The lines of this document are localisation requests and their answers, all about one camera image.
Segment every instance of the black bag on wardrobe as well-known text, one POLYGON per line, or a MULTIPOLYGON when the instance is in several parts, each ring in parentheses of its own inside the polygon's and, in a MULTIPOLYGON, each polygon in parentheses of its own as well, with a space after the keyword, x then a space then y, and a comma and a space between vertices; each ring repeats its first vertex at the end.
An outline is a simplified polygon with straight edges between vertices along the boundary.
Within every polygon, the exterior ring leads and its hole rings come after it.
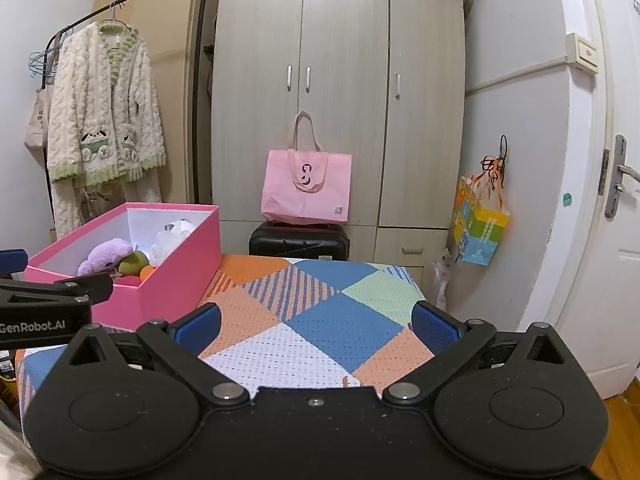
POLYGON ((349 239, 339 225, 300 226, 265 222, 251 235, 249 254, 346 261, 349 257, 349 239))

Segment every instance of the green ball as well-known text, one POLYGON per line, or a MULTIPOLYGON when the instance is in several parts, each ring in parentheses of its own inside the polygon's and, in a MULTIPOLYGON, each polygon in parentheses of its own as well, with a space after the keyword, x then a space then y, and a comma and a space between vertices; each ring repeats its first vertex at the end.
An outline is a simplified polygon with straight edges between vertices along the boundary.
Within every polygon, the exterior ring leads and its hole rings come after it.
POLYGON ((142 251, 133 251, 125 256, 118 266, 118 271, 124 276, 139 276, 140 271, 149 264, 149 259, 142 251))

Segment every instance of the drawer handle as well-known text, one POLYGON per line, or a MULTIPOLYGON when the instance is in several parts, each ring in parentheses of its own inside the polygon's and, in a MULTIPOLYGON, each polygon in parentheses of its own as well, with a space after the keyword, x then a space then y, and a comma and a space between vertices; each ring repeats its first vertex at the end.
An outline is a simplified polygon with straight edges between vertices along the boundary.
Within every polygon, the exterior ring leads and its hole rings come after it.
POLYGON ((404 247, 401 248, 402 249, 402 254, 422 254, 422 251, 424 250, 423 248, 420 249, 405 249, 404 247))

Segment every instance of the black metal rack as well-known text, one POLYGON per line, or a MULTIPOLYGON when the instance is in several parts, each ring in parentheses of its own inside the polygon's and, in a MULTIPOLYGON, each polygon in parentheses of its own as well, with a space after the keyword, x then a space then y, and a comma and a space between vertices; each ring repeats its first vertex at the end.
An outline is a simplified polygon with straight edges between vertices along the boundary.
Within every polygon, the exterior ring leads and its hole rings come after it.
MULTIPOLYGON (((51 47, 51 43, 53 43, 53 41, 56 39, 57 35, 62 35, 64 34, 66 31, 71 30, 72 28, 74 28, 76 25, 79 25, 82 22, 85 22, 86 20, 91 19, 94 16, 97 16, 98 14, 100 14, 101 12, 104 12, 105 10, 109 10, 112 7, 115 7, 119 4, 123 4, 124 2, 128 2, 129 0, 113 0, 109 5, 101 7, 98 10, 94 10, 94 12, 91 12, 90 14, 84 16, 83 18, 81 18, 80 20, 77 20, 75 23, 72 23, 71 25, 67 25, 66 27, 62 28, 60 31, 58 31, 56 34, 54 34, 51 39, 49 40, 49 43, 47 43, 47 48, 46 50, 49 50, 49 48, 51 47)), ((201 43, 202 43, 202 22, 204 20, 204 10, 205 10, 205 4, 206 4, 207 0, 200 0, 200 9, 198 10, 198 21, 196 24, 196 41, 195 41, 195 52, 193 53, 193 89, 192 89, 192 95, 191 95, 191 151, 193 152, 191 155, 191 161, 192 161, 192 173, 193 173, 193 195, 194 195, 194 201, 195 203, 200 203, 200 197, 199 197, 199 192, 200 189, 198 188, 198 133, 197 133, 197 128, 198 128, 198 74, 200 71, 200 50, 201 50, 201 43)), ((42 88, 44 89, 44 87, 46 86, 46 72, 45 74, 42 75, 42 88)), ((47 153, 45 150, 45 162, 46 162, 46 158, 47 158, 47 153)), ((49 189, 49 200, 52 202, 51 199, 51 183, 49 180, 49 171, 47 171, 47 168, 45 168, 45 174, 47 175, 47 188, 49 189)))

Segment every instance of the pink box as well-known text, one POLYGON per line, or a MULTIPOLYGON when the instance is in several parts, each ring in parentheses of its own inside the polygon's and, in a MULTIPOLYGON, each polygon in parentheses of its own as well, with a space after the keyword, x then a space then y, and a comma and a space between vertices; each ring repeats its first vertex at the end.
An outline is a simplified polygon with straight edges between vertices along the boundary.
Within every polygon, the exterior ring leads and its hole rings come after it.
POLYGON ((76 229, 29 260, 30 282, 76 275, 98 244, 122 238, 147 256, 166 224, 187 220, 196 229, 140 286, 113 285, 109 301, 92 307, 94 322, 135 330, 149 319, 175 321, 194 310, 220 266, 218 206, 126 203, 76 229))

